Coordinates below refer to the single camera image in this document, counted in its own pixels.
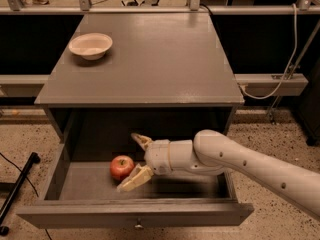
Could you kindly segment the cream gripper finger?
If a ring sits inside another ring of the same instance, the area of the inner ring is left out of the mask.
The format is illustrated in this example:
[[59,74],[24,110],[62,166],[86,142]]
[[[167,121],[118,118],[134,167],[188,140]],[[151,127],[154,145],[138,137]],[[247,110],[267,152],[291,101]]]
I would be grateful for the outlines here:
[[120,184],[117,186],[117,191],[119,193],[130,192],[147,183],[153,175],[154,173],[148,165],[137,164],[128,172],[120,175]]
[[138,133],[132,133],[131,138],[144,150],[148,149],[148,146],[153,142],[153,140],[148,137]]

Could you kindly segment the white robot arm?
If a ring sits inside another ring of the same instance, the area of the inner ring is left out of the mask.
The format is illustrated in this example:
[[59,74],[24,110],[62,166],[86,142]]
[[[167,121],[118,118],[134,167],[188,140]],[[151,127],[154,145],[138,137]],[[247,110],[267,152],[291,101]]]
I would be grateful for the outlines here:
[[131,137],[143,149],[146,164],[134,167],[117,186],[119,192],[138,188],[154,175],[185,171],[213,176],[231,168],[320,219],[319,173],[246,148],[213,130],[201,130],[192,140],[153,140],[137,133]]

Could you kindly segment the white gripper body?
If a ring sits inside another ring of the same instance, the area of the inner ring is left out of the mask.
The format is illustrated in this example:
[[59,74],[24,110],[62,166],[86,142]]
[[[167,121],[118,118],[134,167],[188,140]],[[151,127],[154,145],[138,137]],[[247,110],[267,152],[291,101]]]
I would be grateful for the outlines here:
[[169,140],[152,141],[147,146],[144,160],[155,175],[167,175],[171,173],[169,147]]

